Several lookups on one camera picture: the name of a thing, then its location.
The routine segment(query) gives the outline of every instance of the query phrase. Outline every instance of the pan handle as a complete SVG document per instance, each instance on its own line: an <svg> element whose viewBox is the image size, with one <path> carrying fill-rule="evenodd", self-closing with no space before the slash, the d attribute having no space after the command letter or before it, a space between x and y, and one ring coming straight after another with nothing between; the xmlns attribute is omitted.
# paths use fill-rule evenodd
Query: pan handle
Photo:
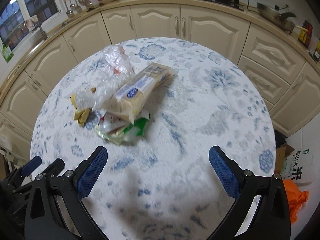
<svg viewBox="0 0 320 240"><path fill-rule="evenodd" d="M293 12L285 12L285 13L280 14L279 20L283 22L284 20L286 20L289 17L295 18L296 15Z"/></svg>

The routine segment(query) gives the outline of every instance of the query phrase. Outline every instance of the drawer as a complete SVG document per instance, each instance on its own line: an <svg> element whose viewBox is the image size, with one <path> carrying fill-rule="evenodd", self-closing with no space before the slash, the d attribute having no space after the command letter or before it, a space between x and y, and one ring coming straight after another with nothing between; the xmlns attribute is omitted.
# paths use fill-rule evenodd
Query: drawer
<svg viewBox="0 0 320 240"><path fill-rule="evenodd" d="M250 79L260 95L273 105L289 88L283 79L247 57L240 57L238 68Z"/></svg>
<svg viewBox="0 0 320 240"><path fill-rule="evenodd" d="M25 160L30 160L31 135L28 135L0 114L0 136L9 140L12 152Z"/></svg>
<svg viewBox="0 0 320 240"><path fill-rule="evenodd" d="M272 33L251 24L242 54L292 84L305 63L290 45Z"/></svg>

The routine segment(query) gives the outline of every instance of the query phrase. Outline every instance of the white tablecloth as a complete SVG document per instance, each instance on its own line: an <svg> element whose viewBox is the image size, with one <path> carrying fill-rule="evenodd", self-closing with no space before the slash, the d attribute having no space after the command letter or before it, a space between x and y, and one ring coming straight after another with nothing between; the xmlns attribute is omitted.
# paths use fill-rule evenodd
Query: white tablecloth
<svg viewBox="0 0 320 240"><path fill-rule="evenodd" d="M234 201L209 163L212 146L242 169L273 174L276 147L266 106L233 63L201 45L171 38L122 45L138 71L151 62L177 71L148 100L151 119L143 139L130 147L103 141L93 129L101 111L84 128L73 121L70 94L97 85L97 70L104 66L98 52L72 69L44 103L31 145L31 158L41 156L42 165L33 177L56 158L64 160L65 171L75 169L104 146L107 165L83 203L108 238L206 239Z"/></svg>

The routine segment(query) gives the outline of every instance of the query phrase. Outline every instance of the kitchen cabinet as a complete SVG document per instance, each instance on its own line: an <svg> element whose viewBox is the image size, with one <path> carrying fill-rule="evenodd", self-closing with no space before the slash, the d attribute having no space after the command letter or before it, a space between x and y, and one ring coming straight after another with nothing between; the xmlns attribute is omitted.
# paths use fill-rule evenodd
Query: kitchen cabinet
<svg viewBox="0 0 320 240"><path fill-rule="evenodd" d="M264 101L264 104L266 105L267 110L270 112L270 110L273 108L273 104L271 104L268 100L265 98L262 98Z"/></svg>
<svg viewBox="0 0 320 240"><path fill-rule="evenodd" d="M63 37L79 63L111 44L101 13L72 26Z"/></svg>
<svg viewBox="0 0 320 240"><path fill-rule="evenodd" d="M241 56L238 68L250 79L260 95L275 104L289 88L289 84L276 74L254 62Z"/></svg>
<svg viewBox="0 0 320 240"><path fill-rule="evenodd" d="M307 62L270 111L273 126L290 136L320 112L320 76Z"/></svg>
<svg viewBox="0 0 320 240"><path fill-rule="evenodd" d="M251 24L242 54L292 84L306 60L272 33Z"/></svg>
<svg viewBox="0 0 320 240"><path fill-rule="evenodd" d="M235 65L241 56L250 22L211 9L181 5L182 39L218 52Z"/></svg>
<svg viewBox="0 0 320 240"><path fill-rule="evenodd" d="M60 35L27 65L25 71L48 96L56 84L78 63Z"/></svg>
<svg viewBox="0 0 320 240"><path fill-rule="evenodd" d="M101 12L112 44L137 38L130 6Z"/></svg>
<svg viewBox="0 0 320 240"><path fill-rule="evenodd" d="M0 136L9 140L12 152L17 156L29 161L31 136L8 121L0 114Z"/></svg>
<svg viewBox="0 0 320 240"><path fill-rule="evenodd" d="M10 87L0 107L0 113L13 125L32 135L38 114L47 99L25 71Z"/></svg>
<svg viewBox="0 0 320 240"><path fill-rule="evenodd" d="M143 4L131 6L138 38L181 38L179 4Z"/></svg>

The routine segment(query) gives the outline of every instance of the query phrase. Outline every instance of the plastic bag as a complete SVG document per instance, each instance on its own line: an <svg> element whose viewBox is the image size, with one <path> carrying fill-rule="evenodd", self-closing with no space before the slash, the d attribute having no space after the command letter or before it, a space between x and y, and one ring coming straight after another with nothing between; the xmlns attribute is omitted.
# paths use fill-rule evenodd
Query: plastic bag
<svg viewBox="0 0 320 240"><path fill-rule="evenodd" d="M129 122L126 122L113 114L106 113L100 118L99 128L101 132L109 133L121 127L128 126L129 124Z"/></svg>
<svg viewBox="0 0 320 240"><path fill-rule="evenodd" d="M134 76L129 57L124 53L123 47L110 45L102 52L106 61L105 67L100 70L102 81L95 87L95 92L75 92L78 110L91 108L95 111L103 108L103 104Z"/></svg>
<svg viewBox="0 0 320 240"><path fill-rule="evenodd" d="M151 63L114 94L107 102L108 112L133 124L151 92L175 73L168 66Z"/></svg>
<svg viewBox="0 0 320 240"><path fill-rule="evenodd" d="M120 45L110 45L103 50L104 59L108 63L110 76L113 74L133 73L129 57Z"/></svg>

